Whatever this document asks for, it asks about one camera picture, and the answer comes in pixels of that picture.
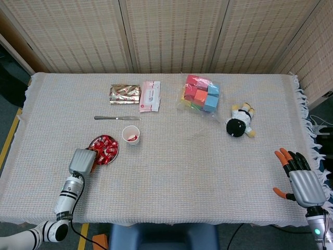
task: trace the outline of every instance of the pink and white package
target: pink and white package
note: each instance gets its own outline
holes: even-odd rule
[[[161,82],[146,81],[142,87],[140,98],[140,112],[156,111],[160,107],[161,100]]]

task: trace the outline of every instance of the blue block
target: blue block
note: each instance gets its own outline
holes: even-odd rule
[[[218,97],[208,95],[204,103],[203,110],[208,112],[215,112],[218,102],[219,102]]]
[[[208,86],[208,95],[219,97],[220,96],[220,86],[218,86],[218,85],[209,85]]]

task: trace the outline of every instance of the stuffed toy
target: stuffed toy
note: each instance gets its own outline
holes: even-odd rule
[[[233,137],[240,137],[244,133],[248,137],[254,137],[255,131],[250,128],[250,122],[254,115],[254,109],[248,103],[244,103],[239,109],[238,105],[232,107],[232,117],[227,120],[227,132]]]

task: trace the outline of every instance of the pink block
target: pink block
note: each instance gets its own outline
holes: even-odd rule
[[[186,83],[196,86],[197,85],[197,76],[193,76],[192,74],[189,74],[186,79]]]
[[[192,86],[190,84],[185,84],[185,93],[184,93],[184,99],[188,101],[193,101],[194,96],[197,93],[197,87]]]
[[[212,82],[209,79],[205,77],[194,76],[192,74],[189,74],[187,76],[186,83],[192,86],[196,86],[198,89],[204,91],[207,91],[208,86],[212,84]]]
[[[197,82],[197,88],[199,90],[207,91],[208,86],[211,85],[211,84],[212,84],[212,82],[209,81],[208,79],[201,78]]]
[[[193,103],[199,105],[200,107],[204,106],[208,92],[203,90],[197,90],[196,95],[194,96]]]

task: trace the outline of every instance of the blue chair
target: blue chair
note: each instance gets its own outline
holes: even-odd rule
[[[140,223],[130,227],[114,224],[111,250],[219,250],[216,226],[205,223]]]

